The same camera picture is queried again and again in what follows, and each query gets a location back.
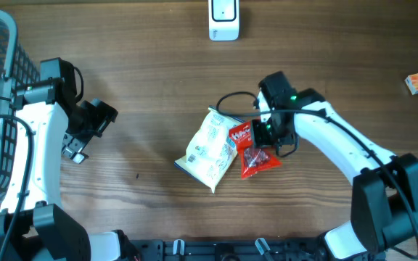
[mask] wood grain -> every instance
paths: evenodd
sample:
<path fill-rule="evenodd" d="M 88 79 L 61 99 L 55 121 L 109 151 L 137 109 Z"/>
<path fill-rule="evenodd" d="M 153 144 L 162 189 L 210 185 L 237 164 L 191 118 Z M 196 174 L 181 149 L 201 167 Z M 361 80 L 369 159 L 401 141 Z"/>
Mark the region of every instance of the wood grain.
<path fill-rule="evenodd" d="M 316 236 L 349 219 L 351 187 L 313 145 L 246 181 L 237 159 L 215 194 L 173 166 L 209 105 L 257 91 L 282 70 L 315 88 L 352 125 L 396 154 L 418 156 L 418 1 L 244 2 L 233 42 L 208 38 L 207 4 L 5 7 L 31 58 L 81 69 L 85 99 L 119 111 L 82 165 L 62 161 L 66 211 L 88 232 L 131 239 Z M 227 109 L 250 111 L 249 99 Z M 414 242 L 404 247 L 415 252 Z M 402 260 L 388 252 L 389 260 Z"/>

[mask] device screen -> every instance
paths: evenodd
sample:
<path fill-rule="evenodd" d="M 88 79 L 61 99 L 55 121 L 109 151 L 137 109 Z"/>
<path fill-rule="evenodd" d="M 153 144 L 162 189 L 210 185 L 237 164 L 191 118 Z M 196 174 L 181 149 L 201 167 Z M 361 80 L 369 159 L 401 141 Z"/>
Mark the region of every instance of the device screen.
<path fill-rule="evenodd" d="M 235 17 L 235 0 L 212 0 L 212 18 L 214 21 L 231 21 Z"/>

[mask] white device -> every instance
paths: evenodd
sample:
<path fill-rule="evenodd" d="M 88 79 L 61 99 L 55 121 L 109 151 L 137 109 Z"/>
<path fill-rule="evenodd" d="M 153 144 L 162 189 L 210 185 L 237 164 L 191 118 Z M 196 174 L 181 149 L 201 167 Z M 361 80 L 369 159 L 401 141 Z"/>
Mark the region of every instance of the white device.
<path fill-rule="evenodd" d="M 209 38 L 233 41 L 239 35 L 239 0 L 208 0 Z"/>

